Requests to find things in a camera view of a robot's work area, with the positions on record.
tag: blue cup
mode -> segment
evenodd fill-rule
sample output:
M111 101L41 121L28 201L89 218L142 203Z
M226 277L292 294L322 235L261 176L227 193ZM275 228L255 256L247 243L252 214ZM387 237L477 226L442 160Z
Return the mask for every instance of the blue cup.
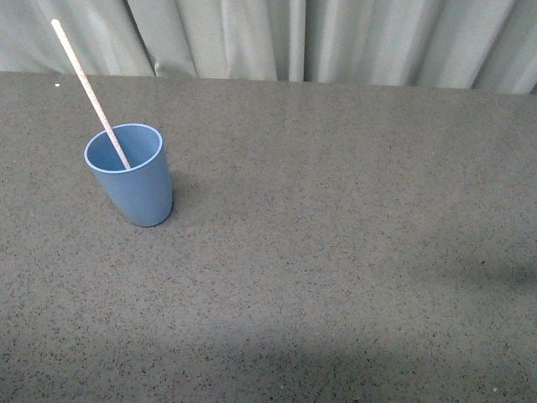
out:
M133 224L152 227L171 212L172 191L160 133L139 123L113 128L131 168L126 170L102 131L87 144L86 163L119 210Z

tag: white straw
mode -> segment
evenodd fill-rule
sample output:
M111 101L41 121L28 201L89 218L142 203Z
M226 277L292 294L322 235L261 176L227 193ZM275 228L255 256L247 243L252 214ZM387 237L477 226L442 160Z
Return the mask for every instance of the white straw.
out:
M95 92L93 92L93 88L91 88L90 82L87 80L86 74L84 74L82 66L76 58L75 51L70 46L69 40L67 39L63 28L61 28L60 21L58 21L57 19L53 19L51 23L54 27L56 35L58 35L58 39L60 40L61 45L64 47L64 50L69 57L70 63L75 68L76 75L81 81L84 90L86 90L87 97L90 98L91 105L93 105L95 112L97 112L97 115L101 119L102 126L104 126L104 129L107 131L108 137L110 138L110 141L112 141L112 145L114 146L114 149L116 149L117 155L119 155L119 158L121 159L121 162L123 162L123 166L125 167L125 169L128 170L131 165L128 163L127 157L123 153L123 150L121 149L121 146L116 139L116 135L112 130L112 126L110 126L110 123L108 122L108 119L101 108L101 104L95 96Z

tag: gray speckled countertop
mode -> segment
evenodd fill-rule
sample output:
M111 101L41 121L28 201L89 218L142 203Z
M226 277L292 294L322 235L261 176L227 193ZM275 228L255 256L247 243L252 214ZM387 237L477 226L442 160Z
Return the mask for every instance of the gray speckled countertop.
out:
M537 97L91 82L175 207L107 199L75 76L0 73L1 402L537 401Z

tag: white curtain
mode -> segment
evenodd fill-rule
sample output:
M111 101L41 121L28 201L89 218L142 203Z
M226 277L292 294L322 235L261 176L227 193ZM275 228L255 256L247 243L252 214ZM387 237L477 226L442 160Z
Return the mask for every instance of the white curtain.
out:
M537 88L536 0L0 0L0 70Z

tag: paper straw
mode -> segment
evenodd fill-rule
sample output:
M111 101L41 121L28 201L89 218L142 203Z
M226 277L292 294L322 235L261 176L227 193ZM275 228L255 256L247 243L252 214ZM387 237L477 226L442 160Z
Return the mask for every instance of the paper straw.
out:
M95 95L95 92L93 92L93 88L91 88L91 84L87 80L86 74L84 74L84 71L82 70L82 66L78 62L78 59L76 58L75 51L71 47L63 28L61 28L60 21L58 21L57 19L53 19L51 23L54 28L54 31L56 32L56 35L58 35L58 39L60 40L61 45L64 47L64 50L67 56L69 57L70 63L75 68L76 75L78 76L78 79L81 81L81 84L84 87L84 90L86 91L87 97L90 98L91 105L93 105L95 112L101 119L102 126L104 126L104 129L107 131L108 138L110 139L110 141L112 141L112 145L114 146L114 149L116 149L117 155L119 155L119 158L121 162L123 162L123 166L125 167L125 169L126 170L130 169L131 165L128 163L127 157L123 153L123 150L121 149L121 146L119 145L119 142L116 139L116 135L114 134L112 130L112 126L110 126L107 116L104 114L104 111L102 110L101 104L99 103L99 100L97 99Z

